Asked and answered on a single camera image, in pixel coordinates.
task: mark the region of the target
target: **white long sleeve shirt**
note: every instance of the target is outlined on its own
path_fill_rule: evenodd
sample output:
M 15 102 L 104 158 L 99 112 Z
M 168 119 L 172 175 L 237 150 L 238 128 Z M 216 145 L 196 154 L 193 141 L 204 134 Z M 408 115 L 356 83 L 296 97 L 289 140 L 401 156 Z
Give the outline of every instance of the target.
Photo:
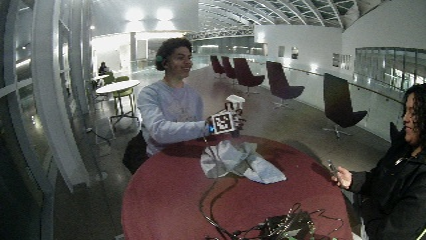
M 209 134 L 203 119 L 201 96 L 185 83 L 183 88 L 172 88 L 160 80 L 144 87 L 137 97 L 137 108 L 149 156 L 171 143 Z

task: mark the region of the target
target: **wristband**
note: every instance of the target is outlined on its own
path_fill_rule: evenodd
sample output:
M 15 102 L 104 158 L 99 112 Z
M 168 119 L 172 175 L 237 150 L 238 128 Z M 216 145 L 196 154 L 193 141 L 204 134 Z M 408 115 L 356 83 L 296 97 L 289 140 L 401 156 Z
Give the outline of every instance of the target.
M 209 125 L 209 133 L 214 133 L 214 126 Z

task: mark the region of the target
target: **dark red chair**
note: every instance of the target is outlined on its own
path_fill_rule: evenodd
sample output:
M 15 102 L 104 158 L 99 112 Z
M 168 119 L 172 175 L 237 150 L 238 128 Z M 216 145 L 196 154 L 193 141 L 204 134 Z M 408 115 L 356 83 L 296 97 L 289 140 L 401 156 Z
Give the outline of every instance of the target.
M 328 73 L 324 74 L 324 108 L 325 116 L 336 123 L 334 129 L 324 128 L 324 130 L 336 132 L 337 138 L 341 133 L 352 135 L 340 131 L 338 126 L 342 128 L 354 126 L 368 115 L 368 111 L 353 111 L 349 83 Z
M 238 84 L 248 87 L 246 94 L 258 93 L 250 92 L 250 87 L 256 87 L 262 84 L 265 75 L 254 76 L 245 58 L 234 58 L 234 70 Z
M 305 87 L 290 86 L 281 63 L 266 61 L 266 72 L 270 93 L 281 98 L 281 102 L 274 103 L 274 108 L 286 107 L 288 105 L 284 103 L 284 100 L 297 98 L 302 94 Z
M 226 77 L 232 79 L 232 86 L 234 86 L 237 84 L 236 69 L 230 65 L 229 57 L 226 56 L 222 56 L 222 65 L 224 65 Z
M 218 61 L 218 58 L 216 55 L 210 55 L 210 62 L 214 73 L 218 74 L 220 78 L 222 77 L 222 74 L 225 73 L 225 69 Z

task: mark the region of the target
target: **hand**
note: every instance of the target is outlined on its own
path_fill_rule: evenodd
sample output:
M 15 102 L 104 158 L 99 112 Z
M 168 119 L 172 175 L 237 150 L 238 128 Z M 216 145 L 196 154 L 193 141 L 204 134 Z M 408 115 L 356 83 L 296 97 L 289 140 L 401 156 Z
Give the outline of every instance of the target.
M 349 189 L 349 186 L 352 184 L 352 173 L 346 168 L 342 168 L 341 166 L 337 167 L 337 175 L 340 177 L 340 180 L 336 176 L 332 176 L 332 181 L 337 182 L 337 186 L 340 186 L 344 189 Z
M 233 121 L 234 121 L 234 126 L 237 130 L 242 130 L 244 122 L 246 122 L 246 120 L 241 118 L 241 115 L 242 115 L 242 110 L 238 109 L 236 111 L 236 114 L 233 115 Z

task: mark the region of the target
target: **white napkin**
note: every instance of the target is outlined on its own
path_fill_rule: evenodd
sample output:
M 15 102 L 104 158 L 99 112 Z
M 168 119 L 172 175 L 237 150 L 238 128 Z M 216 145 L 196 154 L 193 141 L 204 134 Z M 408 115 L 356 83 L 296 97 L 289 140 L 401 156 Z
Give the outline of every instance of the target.
M 260 183 L 274 183 L 286 180 L 284 173 L 256 152 L 256 143 L 241 143 L 237 147 L 229 140 L 217 146 L 204 149 L 201 168 L 208 178 L 218 178 L 229 172 L 245 176 Z

